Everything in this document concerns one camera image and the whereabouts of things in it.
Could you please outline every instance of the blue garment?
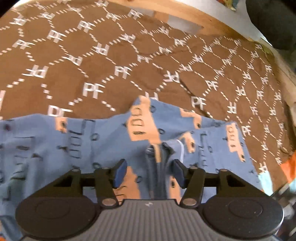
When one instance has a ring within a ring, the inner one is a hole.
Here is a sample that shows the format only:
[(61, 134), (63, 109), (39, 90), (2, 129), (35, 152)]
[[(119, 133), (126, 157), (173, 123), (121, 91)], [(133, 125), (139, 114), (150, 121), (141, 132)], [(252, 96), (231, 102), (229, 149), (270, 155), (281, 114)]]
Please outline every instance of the blue garment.
[[(234, 140), (241, 149), (234, 151), (229, 126), (238, 130), (235, 123), (202, 117), (143, 96), (129, 112), (109, 119), (35, 114), (0, 121), (3, 234), (7, 241), (22, 237), (15, 209), (35, 191), (73, 168), (89, 173), (113, 167), (122, 158), (132, 170), (132, 176), (127, 175), (136, 177), (142, 199), (173, 198), (170, 163), (176, 158), (187, 167), (197, 165), (207, 172), (229, 169), (261, 189), (241, 132), (236, 131)], [(214, 194), (213, 189), (206, 189), (203, 202)]]

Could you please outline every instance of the screw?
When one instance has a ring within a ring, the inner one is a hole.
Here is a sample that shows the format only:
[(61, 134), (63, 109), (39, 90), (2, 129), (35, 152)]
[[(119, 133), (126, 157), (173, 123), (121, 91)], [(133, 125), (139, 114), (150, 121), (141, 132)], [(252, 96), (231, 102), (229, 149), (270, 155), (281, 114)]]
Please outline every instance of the screw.
[(193, 198), (185, 198), (182, 202), (186, 206), (194, 206), (197, 204), (197, 201)]
[(102, 201), (102, 204), (105, 206), (114, 206), (116, 204), (116, 201), (113, 198), (105, 198)]

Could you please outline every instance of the orange fabric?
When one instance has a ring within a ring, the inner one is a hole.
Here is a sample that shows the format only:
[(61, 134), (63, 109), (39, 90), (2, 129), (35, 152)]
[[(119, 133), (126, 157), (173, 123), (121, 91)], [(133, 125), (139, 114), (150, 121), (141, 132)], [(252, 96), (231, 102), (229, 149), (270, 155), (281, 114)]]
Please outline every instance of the orange fabric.
[(288, 183), (291, 183), (296, 178), (296, 152), (281, 165), (281, 168), (287, 177)]

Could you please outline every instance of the brown bed sheet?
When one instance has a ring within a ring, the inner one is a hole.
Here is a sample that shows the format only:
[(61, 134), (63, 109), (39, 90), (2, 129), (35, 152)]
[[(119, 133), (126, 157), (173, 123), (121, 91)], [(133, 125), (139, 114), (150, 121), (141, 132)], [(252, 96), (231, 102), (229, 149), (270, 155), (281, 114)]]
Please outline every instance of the brown bed sheet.
[(48, 1), (0, 19), (0, 68), (3, 119), (108, 118), (146, 95), (236, 121), (258, 173), (268, 168), (274, 190), (287, 182), (280, 86), (256, 43), (187, 34), (106, 1)]

